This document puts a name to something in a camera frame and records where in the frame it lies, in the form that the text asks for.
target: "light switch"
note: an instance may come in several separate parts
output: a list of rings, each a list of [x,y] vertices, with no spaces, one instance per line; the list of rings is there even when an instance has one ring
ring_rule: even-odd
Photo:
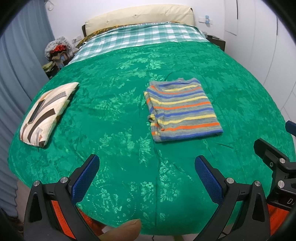
[[[198,18],[198,21],[199,21],[200,23],[206,23],[206,18],[199,17],[199,18]]]

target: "green floral bedspread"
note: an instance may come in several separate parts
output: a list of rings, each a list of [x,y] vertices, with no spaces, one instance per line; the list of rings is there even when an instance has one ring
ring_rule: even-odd
[[[143,91],[149,81],[197,78],[224,130],[221,136],[155,143]],[[28,186],[56,182],[94,153],[98,171],[78,206],[107,225],[140,218],[142,233],[198,233],[216,209],[194,170],[204,155],[237,182],[259,180],[269,193],[271,171],[253,150],[261,137],[295,159],[284,119],[262,85],[208,42],[168,42],[115,50],[63,68],[37,94],[69,82],[79,89],[42,149],[17,130],[11,170]]]

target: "folded cloth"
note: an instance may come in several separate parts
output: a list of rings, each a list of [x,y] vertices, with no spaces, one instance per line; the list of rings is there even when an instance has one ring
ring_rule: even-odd
[[[154,141],[204,137],[223,132],[200,82],[151,81],[144,92]]]

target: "bed frame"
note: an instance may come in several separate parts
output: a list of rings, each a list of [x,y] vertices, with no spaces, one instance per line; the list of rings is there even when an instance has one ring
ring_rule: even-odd
[[[82,25],[81,28],[82,28],[83,36],[86,37],[85,24]]]

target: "patterned cushion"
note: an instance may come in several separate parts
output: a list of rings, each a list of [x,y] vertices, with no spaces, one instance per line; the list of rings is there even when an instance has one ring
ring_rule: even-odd
[[[73,82],[45,92],[33,105],[22,124],[21,141],[44,147],[78,84]]]

